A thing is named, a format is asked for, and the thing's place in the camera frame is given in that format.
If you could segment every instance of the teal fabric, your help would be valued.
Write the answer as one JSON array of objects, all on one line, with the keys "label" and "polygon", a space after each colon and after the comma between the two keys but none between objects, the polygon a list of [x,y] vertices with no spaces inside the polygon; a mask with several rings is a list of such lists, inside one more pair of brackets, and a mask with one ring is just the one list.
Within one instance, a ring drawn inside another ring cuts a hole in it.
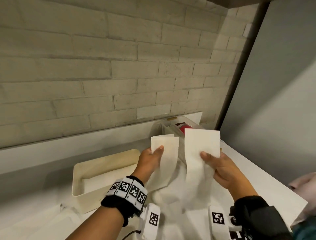
[{"label": "teal fabric", "polygon": [[294,240],[316,240],[316,216],[307,218],[292,230]]}]

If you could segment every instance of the hand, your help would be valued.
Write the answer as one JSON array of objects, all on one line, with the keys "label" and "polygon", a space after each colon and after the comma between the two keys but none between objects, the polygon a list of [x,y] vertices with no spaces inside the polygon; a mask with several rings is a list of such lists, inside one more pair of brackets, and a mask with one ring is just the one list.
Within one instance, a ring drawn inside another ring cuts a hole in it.
[{"label": "hand", "polygon": [[205,163],[215,170],[215,181],[229,190],[234,201],[242,197],[258,195],[246,176],[225,153],[221,152],[219,158],[206,152],[201,152],[200,155]]},{"label": "hand", "polygon": [[137,177],[145,184],[153,172],[159,167],[163,150],[163,146],[160,146],[153,154],[151,154],[151,148],[142,151],[138,159],[137,167],[131,175]]}]

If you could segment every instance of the pink fabric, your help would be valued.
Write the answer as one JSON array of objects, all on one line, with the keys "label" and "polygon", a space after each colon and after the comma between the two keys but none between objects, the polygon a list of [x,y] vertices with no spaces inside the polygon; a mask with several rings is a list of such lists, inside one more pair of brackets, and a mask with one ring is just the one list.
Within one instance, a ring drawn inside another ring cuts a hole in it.
[{"label": "pink fabric", "polygon": [[308,173],[294,181],[289,186],[294,188],[294,192],[308,201],[301,214],[294,221],[294,224],[304,221],[309,216],[316,215],[316,173]]}]

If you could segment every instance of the brick wall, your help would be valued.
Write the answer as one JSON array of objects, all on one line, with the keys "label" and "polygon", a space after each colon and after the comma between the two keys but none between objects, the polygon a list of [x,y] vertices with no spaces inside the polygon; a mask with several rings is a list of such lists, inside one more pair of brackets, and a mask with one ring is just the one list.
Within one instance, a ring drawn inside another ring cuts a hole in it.
[{"label": "brick wall", "polygon": [[214,128],[257,8],[1,0],[0,148],[197,111]]}]

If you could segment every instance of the cable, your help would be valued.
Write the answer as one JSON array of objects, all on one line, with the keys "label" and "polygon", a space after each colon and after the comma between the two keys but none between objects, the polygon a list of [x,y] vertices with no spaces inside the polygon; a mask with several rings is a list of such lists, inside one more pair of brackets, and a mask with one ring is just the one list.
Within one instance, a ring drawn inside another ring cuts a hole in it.
[{"label": "cable", "polygon": [[126,239],[129,235],[133,234],[133,233],[140,233],[140,230],[134,230],[134,231],[131,231],[129,234],[127,234],[122,240]]}]

